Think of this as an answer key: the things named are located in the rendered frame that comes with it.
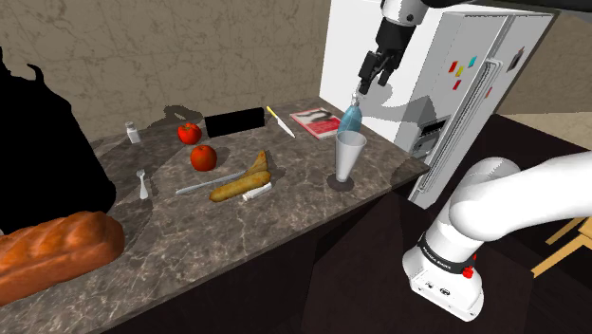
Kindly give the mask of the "brown bread loaf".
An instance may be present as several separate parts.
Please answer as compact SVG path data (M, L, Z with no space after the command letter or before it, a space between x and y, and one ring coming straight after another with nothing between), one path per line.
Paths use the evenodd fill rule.
M0 306L107 265L123 252L121 224L78 212L0 236Z

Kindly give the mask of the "black box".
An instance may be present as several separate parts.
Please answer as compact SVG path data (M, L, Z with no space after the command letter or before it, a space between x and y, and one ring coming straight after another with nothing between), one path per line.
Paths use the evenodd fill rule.
M265 111L262 107L234 111L205 118L210 138L226 136L265 125Z

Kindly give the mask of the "short bread piece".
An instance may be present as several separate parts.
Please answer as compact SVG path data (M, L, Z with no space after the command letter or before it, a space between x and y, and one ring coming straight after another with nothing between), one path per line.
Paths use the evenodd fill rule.
M264 150L261 150L258 153L258 156L257 156L256 160L254 161L254 163L252 164L252 166L243 175L241 175L241 178L246 177L246 176L250 176L250 175L258 173L258 172L266 171L267 169L268 169L268 162L267 162L266 153Z

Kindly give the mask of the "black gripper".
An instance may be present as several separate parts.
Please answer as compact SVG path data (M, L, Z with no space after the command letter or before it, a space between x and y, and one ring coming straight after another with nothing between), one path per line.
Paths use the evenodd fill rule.
M378 85L386 86L390 76L398 69L399 58L404 54L415 29L415 26L402 26L386 18L382 19L376 36L377 52L367 52L358 74L361 79L358 92L361 95L367 94L371 83L380 72ZM390 58L382 66L382 59L388 57Z

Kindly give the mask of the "long silver knife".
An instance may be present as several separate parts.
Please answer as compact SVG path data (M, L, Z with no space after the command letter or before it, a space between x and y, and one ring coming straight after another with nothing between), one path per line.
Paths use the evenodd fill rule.
M241 172L238 172L238 173L235 173L235 174L223 176L223 177L220 177L220 178L217 178L217 179L214 179L214 180L210 180L210 181L207 181L207 182L203 182L203 183L200 183L200 184L196 184L196 185L192 185L192 186L189 186L189 187L185 187L185 188L179 189L179 190L176 191L176 195L186 194L186 193L188 193L190 191L196 190L196 189L201 188L201 187L205 187L205 186L208 186L208 185L211 185L211 184L215 184L215 183L219 183L219 182L223 182L223 181L228 181L228 180L231 180L231 179L235 179L235 178L240 177L241 175L243 175L246 171L247 170L244 170L244 171L241 171Z

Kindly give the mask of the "yellow handled knife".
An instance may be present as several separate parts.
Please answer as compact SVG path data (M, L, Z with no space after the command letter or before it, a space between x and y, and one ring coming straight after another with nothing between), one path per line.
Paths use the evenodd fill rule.
M294 133L287 127L287 125L277 116L277 114L269 107L266 106L266 109L268 110L268 112L272 115L273 118L275 118L277 120L278 125L285 131L287 132L290 136L292 136L293 138L295 138Z

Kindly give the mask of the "white refrigerator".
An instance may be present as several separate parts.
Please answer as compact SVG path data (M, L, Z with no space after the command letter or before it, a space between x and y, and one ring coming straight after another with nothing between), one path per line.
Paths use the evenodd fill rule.
M351 172L366 185L384 167L394 176L389 141L429 170L413 177L409 199L436 202L485 122L519 76L553 14L456 0L331 0L320 96L338 109L358 102L367 144ZM401 61L359 93L359 72L376 51L379 29L411 30Z

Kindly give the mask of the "white tube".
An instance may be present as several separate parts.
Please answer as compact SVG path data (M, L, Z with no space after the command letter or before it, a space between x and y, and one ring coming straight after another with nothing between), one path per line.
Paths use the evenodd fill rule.
M249 201L259 195L264 194L265 192L269 191L271 188L272 188L272 184L270 182L268 182L264 186L261 186L259 188L255 188L253 190L245 192L244 194L242 194L242 197L245 201Z

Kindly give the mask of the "wooden chair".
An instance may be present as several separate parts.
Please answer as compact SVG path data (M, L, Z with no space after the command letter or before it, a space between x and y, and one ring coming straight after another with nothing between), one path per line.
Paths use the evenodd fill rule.
M548 245L553 244L576 227L578 227L577 236L565 243L561 248L556 250L553 254L548 256L547 259L531 270L534 278L537 278L581 247L586 247L592 251L592 216L572 219L560 230L551 235L546 240L546 243Z

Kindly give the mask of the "large black rounded object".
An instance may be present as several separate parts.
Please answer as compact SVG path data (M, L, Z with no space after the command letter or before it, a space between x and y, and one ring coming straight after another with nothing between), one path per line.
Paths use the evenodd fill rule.
M117 191L42 70L14 76L0 47L0 233L81 211L108 212Z

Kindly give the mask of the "red tomato with stem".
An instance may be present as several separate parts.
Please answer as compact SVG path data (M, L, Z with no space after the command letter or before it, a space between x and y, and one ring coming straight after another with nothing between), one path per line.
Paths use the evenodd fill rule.
M196 124L187 122L177 128L177 136L182 143L194 145L200 141L202 131Z

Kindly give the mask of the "white cone cup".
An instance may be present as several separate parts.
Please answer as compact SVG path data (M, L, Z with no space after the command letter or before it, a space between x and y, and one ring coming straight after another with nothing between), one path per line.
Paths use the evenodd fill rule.
M366 137L356 131L341 131L336 137L336 179L345 182L353 169Z

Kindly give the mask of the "long baguette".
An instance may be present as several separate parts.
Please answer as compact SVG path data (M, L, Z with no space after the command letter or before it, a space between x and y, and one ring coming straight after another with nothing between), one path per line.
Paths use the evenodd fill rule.
M212 191L210 194L210 200L213 202L221 202L236 195L241 195L247 191L262 187L269 183L270 177L270 172L261 171L239 178Z

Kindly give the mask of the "red book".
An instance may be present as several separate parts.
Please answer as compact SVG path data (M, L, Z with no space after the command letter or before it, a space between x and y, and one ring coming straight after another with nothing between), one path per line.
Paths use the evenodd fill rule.
M338 117L322 107L295 112L290 116L316 139L334 137L341 122Z

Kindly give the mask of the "blue plastic bottle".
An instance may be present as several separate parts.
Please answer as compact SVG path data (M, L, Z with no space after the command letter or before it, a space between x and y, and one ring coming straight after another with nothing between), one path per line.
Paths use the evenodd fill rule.
M344 112L338 128L338 133L343 131L359 132L361 130L362 113L360 109L360 97L358 93L352 95L350 106Z

